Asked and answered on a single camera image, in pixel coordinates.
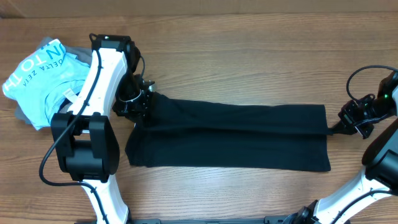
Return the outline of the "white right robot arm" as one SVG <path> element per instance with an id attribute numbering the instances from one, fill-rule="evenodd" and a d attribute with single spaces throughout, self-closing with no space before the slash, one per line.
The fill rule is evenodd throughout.
<path id="1" fill-rule="evenodd" d="M 374 124 L 397 115 L 397 69 L 379 84 L 378 93 L 352 97 L 333 126 L 335 134 L 360 133 L 368 138 Z M 302 207 L 284 219 L 284 223 L 349 223 L 351 217 L 370 204 L 397 195 L 397 122 L 387 127 L 366 149 L 358 174 L 326 198 Z"/>

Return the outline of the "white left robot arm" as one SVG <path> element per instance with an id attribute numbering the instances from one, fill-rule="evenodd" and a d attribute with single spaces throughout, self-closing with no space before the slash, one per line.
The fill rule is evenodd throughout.
<path id="1" fill-rule="evenodd" d="M 44 166 L 56 152 L 62 172 L 72 178 L 70 186 L 86 192 L 96 213 L 96 223 L 132 223 L 116 180 L 120 149 L 109 121 L 110 112 L 134 123 L 149 116 L 153 81 L 136 74 L 144 58 L 126 35 L 90 34 L 92 62 L 77 99 L 66 113 L 54 114 L 50 127 L 54 139 L 39 167 L 47 185 Z"/>

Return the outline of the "black t-shirt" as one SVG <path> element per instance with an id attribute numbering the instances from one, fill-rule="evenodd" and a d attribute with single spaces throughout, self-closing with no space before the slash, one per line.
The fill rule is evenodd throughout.
<path id="1" fill-rule="evenodd" d="M 132 166 L 328 172 L 323 105 L 226 105 L 156 93 L 125 147 Z"/>

